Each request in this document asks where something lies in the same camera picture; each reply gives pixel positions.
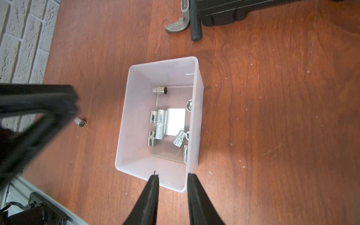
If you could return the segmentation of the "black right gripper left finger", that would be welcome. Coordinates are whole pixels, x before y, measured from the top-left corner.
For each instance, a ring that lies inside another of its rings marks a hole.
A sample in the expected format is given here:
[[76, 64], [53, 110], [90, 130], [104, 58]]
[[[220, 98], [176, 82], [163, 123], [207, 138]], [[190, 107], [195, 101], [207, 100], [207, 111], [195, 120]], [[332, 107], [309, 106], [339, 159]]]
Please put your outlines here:
[[158, 214], [159, 178], [150, 176], [138, 201], [123, 223], [124, 225], [156, 225]]

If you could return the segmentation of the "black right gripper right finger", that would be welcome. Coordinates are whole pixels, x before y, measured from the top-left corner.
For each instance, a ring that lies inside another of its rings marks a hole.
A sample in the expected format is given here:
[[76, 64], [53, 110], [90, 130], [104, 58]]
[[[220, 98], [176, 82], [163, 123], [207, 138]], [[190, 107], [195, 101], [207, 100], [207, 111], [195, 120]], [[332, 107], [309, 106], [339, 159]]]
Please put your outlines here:
[[187, 198], [191, 225], [225, 224], [194, 173], [189, 173], [187, 177]]

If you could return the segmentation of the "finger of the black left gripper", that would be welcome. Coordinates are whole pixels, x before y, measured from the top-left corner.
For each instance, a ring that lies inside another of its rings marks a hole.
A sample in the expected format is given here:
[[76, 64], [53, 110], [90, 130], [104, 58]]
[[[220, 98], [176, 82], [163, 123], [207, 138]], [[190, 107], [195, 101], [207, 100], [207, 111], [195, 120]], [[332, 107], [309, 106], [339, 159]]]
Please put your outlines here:
[[1, 129], [1, 183], [9, 183], [77, 115], [77, 108], [44, 113], [23, 132]]
[[1, 115], [78, 113], [78, 95], [71, 85], [1, 84]]

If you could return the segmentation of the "long silver socket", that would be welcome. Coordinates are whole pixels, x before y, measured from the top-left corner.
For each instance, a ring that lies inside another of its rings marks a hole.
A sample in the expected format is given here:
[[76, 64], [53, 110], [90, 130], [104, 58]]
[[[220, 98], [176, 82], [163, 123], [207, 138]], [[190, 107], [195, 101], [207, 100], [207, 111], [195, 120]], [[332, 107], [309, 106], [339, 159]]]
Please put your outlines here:
[[156, 123], [156, 135], [157, 140], [162, 140], [165, 137], [167, 127], [167, 111], [158, 110], [157, 112], [157, 123]]

